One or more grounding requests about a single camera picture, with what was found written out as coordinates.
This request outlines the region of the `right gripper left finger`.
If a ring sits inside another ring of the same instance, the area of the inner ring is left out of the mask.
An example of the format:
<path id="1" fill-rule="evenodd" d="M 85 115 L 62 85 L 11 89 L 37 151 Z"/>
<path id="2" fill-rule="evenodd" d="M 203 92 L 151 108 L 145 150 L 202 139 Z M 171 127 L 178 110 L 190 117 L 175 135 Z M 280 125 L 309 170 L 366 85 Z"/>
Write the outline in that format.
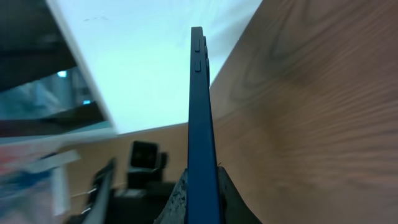
<path id="1" fill-rule="evenodd" d="M 184 224 L 187 205 L 187 169 L 175 184 L 172 193 L 154 224 Z"/>

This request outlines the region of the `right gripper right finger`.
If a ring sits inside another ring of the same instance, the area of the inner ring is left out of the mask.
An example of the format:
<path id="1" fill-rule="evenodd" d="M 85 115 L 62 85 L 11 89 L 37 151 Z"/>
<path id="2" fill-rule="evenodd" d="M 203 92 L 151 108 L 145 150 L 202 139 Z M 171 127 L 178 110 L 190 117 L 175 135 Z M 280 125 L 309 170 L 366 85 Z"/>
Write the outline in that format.
<path id="1" fill-rule="evenodd" d="M 249 209 L 224 167 L 218 166 L 223 222 L 225 224 L 261 224 Z"/>

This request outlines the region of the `blue Galaxy smartphone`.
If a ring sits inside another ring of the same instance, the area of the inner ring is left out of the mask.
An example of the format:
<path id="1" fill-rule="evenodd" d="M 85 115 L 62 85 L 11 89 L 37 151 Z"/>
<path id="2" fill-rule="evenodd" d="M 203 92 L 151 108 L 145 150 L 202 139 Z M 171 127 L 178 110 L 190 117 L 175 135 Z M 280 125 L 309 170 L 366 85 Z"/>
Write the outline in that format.
<path id="1" fill-rule="evenodd" d="M 186 221 L 221 224 L 210 101 L 210 63 L 202 27 L 191 28 Z"/>

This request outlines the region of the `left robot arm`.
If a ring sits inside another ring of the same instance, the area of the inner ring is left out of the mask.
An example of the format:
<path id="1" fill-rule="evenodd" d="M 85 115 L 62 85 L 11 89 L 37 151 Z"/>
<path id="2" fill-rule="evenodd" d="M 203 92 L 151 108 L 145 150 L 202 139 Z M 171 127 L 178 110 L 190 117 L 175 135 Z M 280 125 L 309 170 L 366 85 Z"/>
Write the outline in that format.
<path id="1" fill-rule="evenodd" d="M 163 181 L 168 158 L 158 144 L 134 141 L 127 161 L 127 186 L 113 187 L 117 162 L 110 159 L 93 176 L 83 210 L 65 223 L 154 223 L 175 186 Z"/>

